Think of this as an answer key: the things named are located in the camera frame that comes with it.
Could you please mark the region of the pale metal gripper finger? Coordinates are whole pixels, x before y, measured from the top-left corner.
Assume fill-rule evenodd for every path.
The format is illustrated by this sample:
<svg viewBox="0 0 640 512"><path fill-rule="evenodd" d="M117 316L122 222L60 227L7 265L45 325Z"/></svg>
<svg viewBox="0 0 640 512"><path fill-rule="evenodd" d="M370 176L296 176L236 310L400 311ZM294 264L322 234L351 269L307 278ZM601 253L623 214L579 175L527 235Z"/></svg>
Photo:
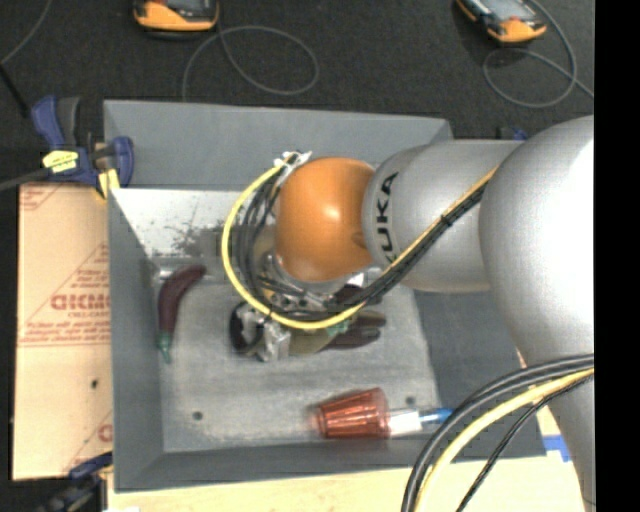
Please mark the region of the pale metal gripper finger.
<svg viewBox="0 0 640 512"><path fill-rule="evenodd" d="M289 356L291 332L279 323L267 323L258 344L257 357L261 361L278 361Z"/></svg>
<svg viewBox="0 0 640 512"><path fill-rule="evenodd" d="M256 334L264 327L264 315L249 305L241 305L237 310L242 334Z"/></svg>

